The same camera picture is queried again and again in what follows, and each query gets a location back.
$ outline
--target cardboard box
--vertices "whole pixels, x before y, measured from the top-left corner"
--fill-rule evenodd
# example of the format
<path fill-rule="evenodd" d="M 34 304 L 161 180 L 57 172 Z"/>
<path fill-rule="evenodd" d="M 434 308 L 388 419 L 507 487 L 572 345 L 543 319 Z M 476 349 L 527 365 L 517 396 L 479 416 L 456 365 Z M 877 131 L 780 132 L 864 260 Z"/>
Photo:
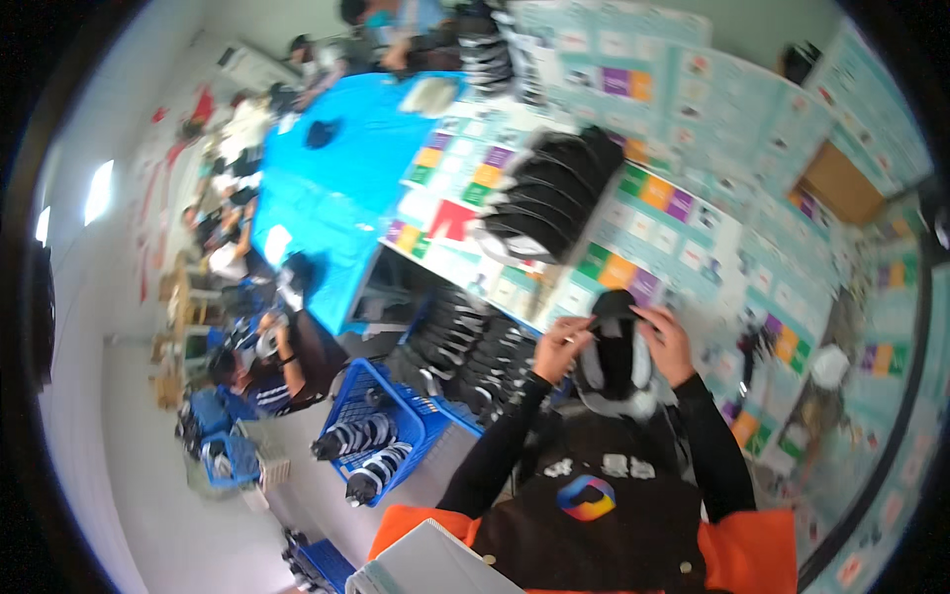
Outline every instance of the cardboard box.
<path fill-rule="evenodd" d="M 799 185 L 841 222 L 868 224 L 884 207 L 881 192 L 830 142 L 818 151 Z"/>

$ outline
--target floor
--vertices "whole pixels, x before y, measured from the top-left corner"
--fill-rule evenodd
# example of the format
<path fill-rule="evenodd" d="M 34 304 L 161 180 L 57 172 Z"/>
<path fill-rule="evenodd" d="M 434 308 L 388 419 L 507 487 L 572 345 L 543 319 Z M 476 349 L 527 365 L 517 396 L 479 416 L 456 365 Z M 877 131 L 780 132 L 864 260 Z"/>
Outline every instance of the floor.
<path fill-rule="evenodd" d="M 386 507 L 404 504 L 432 507 L 446 490 L 475 437 L 449 426 L 423 463 L 387 495 L 376 508 L 351 508 L 344 500 L 346 483 L 329 462 L 310 455 L 310 444 L 323 429 L 332 404 L 322 402 L 307 410 L 274 419 L 269 433 L 291 460 L 290 480 L 267 494 L 271 512 L 284 524 L 306 533 L 311 540 L 329 538 L 350 563 L 366 562 L 372 540 Z"/>

